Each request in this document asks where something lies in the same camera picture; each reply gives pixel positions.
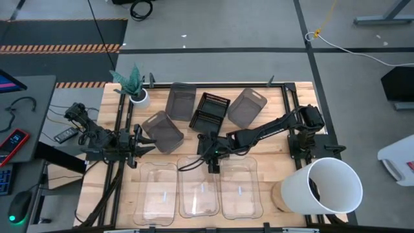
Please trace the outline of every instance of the computer mouse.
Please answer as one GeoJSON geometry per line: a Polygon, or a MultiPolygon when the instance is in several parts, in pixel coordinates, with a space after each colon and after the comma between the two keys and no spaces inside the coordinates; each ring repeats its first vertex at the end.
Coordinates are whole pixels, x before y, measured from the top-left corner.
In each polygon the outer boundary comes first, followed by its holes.
{"type": "Polygon", "coordinates": [[[27,215],[31,199],[31,191],[23,191],[16,194],[8,209],[8,220],[12,223],[19,223],[22,221],[27,215]]]}

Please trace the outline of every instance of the red device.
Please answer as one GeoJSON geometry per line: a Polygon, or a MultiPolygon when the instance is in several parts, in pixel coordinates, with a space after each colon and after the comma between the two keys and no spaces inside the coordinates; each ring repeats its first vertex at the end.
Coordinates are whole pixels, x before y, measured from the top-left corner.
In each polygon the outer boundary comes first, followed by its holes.
{"type": "Polygon", "coordinates": [[[30,135],[21,129],[15,129],[0,145],[0,168],[19,151],[30,135]]]}

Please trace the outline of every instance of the floor mat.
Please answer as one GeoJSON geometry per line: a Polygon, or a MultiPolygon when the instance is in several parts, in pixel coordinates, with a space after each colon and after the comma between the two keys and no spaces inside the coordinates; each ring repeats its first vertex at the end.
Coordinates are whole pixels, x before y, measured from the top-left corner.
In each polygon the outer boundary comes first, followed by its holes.
{"type": "Polygon", "coordinates": [[[103,87],[118,59],[126,19],[0,21],[0,64],[13,76],[55,75],[56,87],[103,87]]]}

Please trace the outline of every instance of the concrete floor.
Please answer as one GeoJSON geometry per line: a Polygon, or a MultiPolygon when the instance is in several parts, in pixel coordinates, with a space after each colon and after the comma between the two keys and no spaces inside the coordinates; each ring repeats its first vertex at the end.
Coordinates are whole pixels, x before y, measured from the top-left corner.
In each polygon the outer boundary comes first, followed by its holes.
{"type": "MultiPolygon", "coordinates": [[[[309,30],[318,28],[329,11],[331,0],[301,0],[309,30]]],[[[394,0],[339,1],[331,21],[322,32],[343,47],[414,47],[414,25],[356,27],[355,16],[383,14],[394,0]]],[[[12,15],[18,0],[6,0],[0,19],[12,15]]],[[[91,0],[96,17],[128,17],[127,9],[104,0],[91,0]]],[[[414,14],[414,3],[403,11],[414,14]]],[[[18,19],[91,18],[84,0],[26,0],[18,19]]],[[[143,22],[128,21],[123,49],[181,49],[221,47],[303,48],[294,4],[289,0],[158,0],[154,12],[143,22]]],[[[324,42],[312,42],[316,48],[324,42]]],[[[372,54],[391,63],[414,62],[414,53],[372,54]]],[[[386,101],[380,79],[391,67],[350,54],[315,54],[320,78],[340,144],[347,146],[343,160],[362,180],[364,200],[356,210],[360,225],[414,228],[414,187],[401,187],[377,161],[379,149],[413,133],[414,112],[396,112],[386,101]]],[[[305,53],[195,53],[121,54],[116,70],[128,74],[133,63],[142,74],[152,72],[158,82],[197,81],[313,81],[305,53]]],[[[98,107],[101,89],[56,90],[52,103],[84,102],[98,107]]],[[[55,120],[63,120],[52,113],[55,120]]],[[[46,122],[44,132],[53,136],[65,129],[46,122]]],[[[43,142],[52,144],[42,137],[43,142]]],[[[68,201],[76,206],[76,192],[68,201]]],[[[46,202],[65,200],[53,197],[46,202]]],[[[51,225],[30,228],[44,232],[71,227],[73,207],[55,209],[45,204],[42,216],[59,216],[51,225]]]]}

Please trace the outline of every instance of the wooden tabletop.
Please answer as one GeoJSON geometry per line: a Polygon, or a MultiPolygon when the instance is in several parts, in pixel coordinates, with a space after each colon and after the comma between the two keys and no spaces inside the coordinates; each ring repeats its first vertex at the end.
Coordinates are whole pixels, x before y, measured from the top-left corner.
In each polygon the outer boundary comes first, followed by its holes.
{"type": "MultiPolygon", "coordinates": [[[[116,111],[118,108],[120,95],[113,89],[119,89],[117,83],[109,83],[105,86],[102,104],[98,116],[98,124],[107,129],[113,129],[116,111]]],[[[253,88],[255,91],[267,98],[267,105],[252,122],[249,128],[255,128],[270,122],[277,117],[285,114],[283,97],[280,88],[253,88]]],[[[296,82],[296,89],[300,105],[311,104],[317,106],[316,93],[312,82],[296,82]]],[[[199,103],[200,97],[204,92],[215,94],[234,101],[241,93],[243,88],[198,88],[197,96],[194,103],[194,109],[199,103]]],[[[149,117],[158,111],[165,110],[168,99],[169,89],[148,89],[151,99],[151,105],[147,109],[134,109],[132,123],[142,124],[149,117]]],[[[293,109],[292,97],[289,94],[290,108],[293,109]]],[[[125,99],[124,114],[122,117],[121,128],[125,126],[126,109],[129,99],[125,99]]],[[[136,209],[138,197],[138,187],[140,184],[140,166],[145,162],[170,162],[176,164],[180,158],[189,155],[195,155],[197,151],[198,132],[194,132],[188,127],[189,122],[180,122],[174,120],[173,123],[184,134],[184,143],[182,146],[173,151],[170,155],[163,155],[155,149],[137,159],[138,168],[131,169],[125,166],[122,181],[122,191],[118,209],[117,228],[147,228],[148,226],[139,226],[134,224],[133,218],[136,209]]],[[[238,130],[239,128],[225,118],[220,135],[227,132],[238,130]]],[[[221,209],[215,216],[183,218],[179,214],[179,195],[177,189],[175,216],[173,223],[166,228],[204,228],[204,227],[263,227],[264,222],[269,222],[271,227],[302,227],[305,226],[305,219],[301,214],[280,212],[273,204],[270,198],[270,189],[276,181],[283,180],[296,171],[294,161],[289,155],[289,145],[287,143],[288,132],[282,132],[260,141],[257,146],[253,147],[248,157],[257,161],[257,177],[259,181],[259,190],[263,215],[257,219],[228,220],[224,218],[221,209]]],[[[99,162],[92,168],[83,180],[82,191],[78,203],[78,217],[84,220],[96,206],[102,196],[105,174],[107,166],[99,162]]],[[[105,223],[109,223],[112,200],[107,206],[105,223]]]]}

